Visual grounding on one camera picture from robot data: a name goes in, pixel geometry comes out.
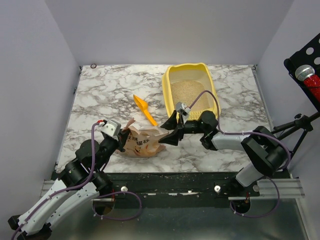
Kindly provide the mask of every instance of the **microphone stand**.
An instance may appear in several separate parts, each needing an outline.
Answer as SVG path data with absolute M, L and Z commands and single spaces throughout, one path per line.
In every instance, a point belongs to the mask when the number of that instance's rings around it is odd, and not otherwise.
M 273 128 L 274 131 L 271 132 L 272 134 L 277 134 L 279 132 L 287 130 L 283 134 L 281 134 L 279 137 L 277 137 L 278 140 L 282 140 L 288 137 L 289 135 L 295 133 L 299 129 L 303 129 L 303 133 L 301 134 L 299 140 L 296 142 L 293 150 L 290 152 L 291 158 L 293 158 L 293 156 L 296 154 L 298 148 L 300 147 L 302 141 L 305 139 L 307 133 L 311 132 L 314 129 L 311 125 L 311 122 L 320 117 L 320 112 L 318 111 L 311 116 L 306 116 L 306 115 L 301 116 L 301 115 L 302 115 L 301 113 L 297 114 L 294 117 L 296 120 L 292 122 L 288 122 L 280 126 L 275 126 Z

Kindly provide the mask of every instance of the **yellow plastic scoop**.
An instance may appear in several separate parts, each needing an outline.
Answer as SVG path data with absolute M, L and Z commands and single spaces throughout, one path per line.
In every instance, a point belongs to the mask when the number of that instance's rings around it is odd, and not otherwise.
M 158 123 L 154 120 L 154 118 L 148 112 L 148 103 L 142 100 L 140 97 L 137 97 L 136 95 L 133 95 L 133 100 L 135 104 L 140 108 L 140 110 L 144 113 L 146 118 L 150 121 L 150 123 L 153 126 L 157 126 Z

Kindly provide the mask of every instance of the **metal bracket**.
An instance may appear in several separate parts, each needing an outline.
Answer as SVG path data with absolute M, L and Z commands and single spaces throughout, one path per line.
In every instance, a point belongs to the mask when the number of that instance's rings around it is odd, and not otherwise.
M 303 199 L 305 197 L 299 178 L 279 178 L 272 180 L 279 189 L 281 199 Z M 252 196 L 250 197 L 251 200 L 270 200 L 278 198 L 275 186 L 268 179 L 259 180 L 256 189 L 260 192 L 260 196 Z M 244 199 L 245 197 L 229 197 L 229 200 L 233 201 Z

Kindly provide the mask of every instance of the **bolt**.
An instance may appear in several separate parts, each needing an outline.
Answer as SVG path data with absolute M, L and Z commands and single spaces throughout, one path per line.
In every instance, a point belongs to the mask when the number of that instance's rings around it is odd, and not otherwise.
M 258 185 L 253 185 L 253 191 L 255 191 L 256 193 L 260 191 L 260 187 Z
M 217 194 L 220 193 L 221 187 L 220 187 L 219 185 L 216 185 L 216 186 L 214 187 L 214 191 L 215 191 Z
M 128 192 L 128 188 L 126 186 L 121 187 L 121 192 Z

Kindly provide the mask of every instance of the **microphone grille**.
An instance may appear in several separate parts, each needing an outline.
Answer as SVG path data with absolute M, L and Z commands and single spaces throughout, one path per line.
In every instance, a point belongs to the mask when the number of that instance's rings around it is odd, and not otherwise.
M 311 77 L 316 74 L 315 69 L 310 65 L 302 65 L 295 70 L 295 77 L 299 81 L 303 82 L 305 79 Z

